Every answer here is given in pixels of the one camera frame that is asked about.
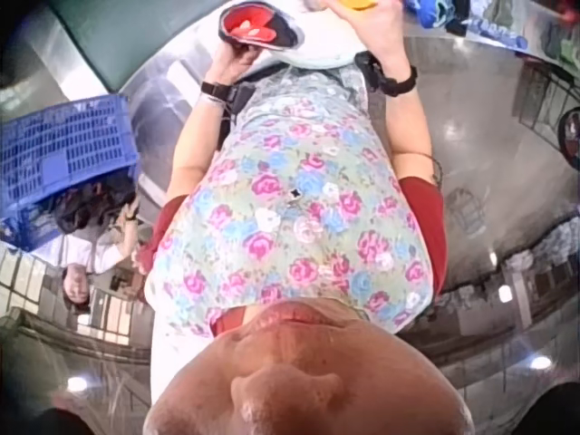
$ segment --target red sleeve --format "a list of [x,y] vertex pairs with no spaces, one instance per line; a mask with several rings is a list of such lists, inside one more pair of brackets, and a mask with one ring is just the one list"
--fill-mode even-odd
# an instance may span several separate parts
[[438,295],[447,274],[447,238],[443,220],[443,196],[424,179],[408,177],[399,180],[401,190],[417,218],[420,232],[429,251],[433,267],[433,289]]
[[171,225],[171,222],[173,222],[173,218],[178,212],[179,207],[181,207],[181,204],[187,197],[187,195],[176,197],[161,209],[159,217],[157,218],[157,222],[155,222],[155,226],[153,227],[153,237],[149,243],[140,248],[139,252],[137,253],[137,261],[139,261],[147,273],[149,273],[153,268],[153,258],[157,253],[157,249],[161,243],[161,240],[165,236],[169,225]]

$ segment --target white shirt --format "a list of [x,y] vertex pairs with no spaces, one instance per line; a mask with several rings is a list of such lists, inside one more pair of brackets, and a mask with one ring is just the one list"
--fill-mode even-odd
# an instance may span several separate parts
[[123,259],[121,251],[114,244],[97,242],[96,247],[93,247],[90,241],[72,234],[58,236],[33,251],[32,255],[55,267],[71,264],[85,266],[88,273],[97,275],[113,268]]

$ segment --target floral dress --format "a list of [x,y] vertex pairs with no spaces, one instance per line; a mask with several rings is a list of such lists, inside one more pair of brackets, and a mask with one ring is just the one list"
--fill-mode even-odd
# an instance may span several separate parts
[[396,333],[425,309],[429,255],[366,98],[353,66],[259,83],[159,245],[158,320],[211,336],[233,307],[329,297]]

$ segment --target orange object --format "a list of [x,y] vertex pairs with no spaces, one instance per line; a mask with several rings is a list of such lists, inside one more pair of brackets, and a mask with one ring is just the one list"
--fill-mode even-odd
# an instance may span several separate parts
[[340,0],[340,2],[346,7],[356,10],[367,9],[377,4],[373,0]]

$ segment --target black wristwatch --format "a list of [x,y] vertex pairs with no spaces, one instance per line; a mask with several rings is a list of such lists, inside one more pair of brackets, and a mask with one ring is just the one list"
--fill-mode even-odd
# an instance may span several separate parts
[[208,82],[201,83],[201,93],[205,93],[209,98],[218,100],[219,102],[223,102],[225,104],[228,102],[229,93],[231,90],[232,87],[226,86],[225,84]]
[[354,56],[354,63],[364,75],[364,79],[369,83],[372,92],[380,89],[382,93],[390,97],[397,97],[403,93],[411,92],[417,86],[417,68],[411,67],[411,77],[404,82],[397,82],[394,79],[385,77],[381,63],[371,52],[362,52]]

